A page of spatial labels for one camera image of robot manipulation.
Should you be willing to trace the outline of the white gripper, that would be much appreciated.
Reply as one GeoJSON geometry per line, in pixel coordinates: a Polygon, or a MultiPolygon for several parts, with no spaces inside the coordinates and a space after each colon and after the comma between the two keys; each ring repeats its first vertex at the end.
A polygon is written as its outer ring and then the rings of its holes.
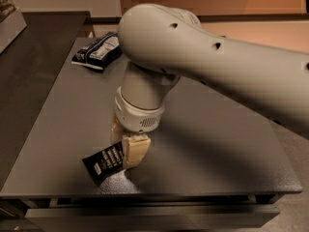
{"type": "Polygon", "coordinates": [[[123,169],[138,166],[146,156],[151,145],[151,139],[142,132],[154,131],[162,118],[165,106],[147,110],[133,106],[122,96],[122,87],[116,91],[114,99],[114,112],[110,132],[112,144],[122,140],[123,169]],[[142,133],[124,135],[124,131],[142,133]]]}

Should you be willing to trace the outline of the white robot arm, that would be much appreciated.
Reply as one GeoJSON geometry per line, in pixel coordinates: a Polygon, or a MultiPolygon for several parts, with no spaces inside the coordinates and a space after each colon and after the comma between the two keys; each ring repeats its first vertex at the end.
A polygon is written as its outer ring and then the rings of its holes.
{"type": "Polygon", "coordinates": [[[158,127],[164,99],[183,76],[301,136],[309,133],[309,54],[206,32],[189,11],[157,4],[127,10],[118,41],[128,59],[114,111],[127,131],[158,127]]]}

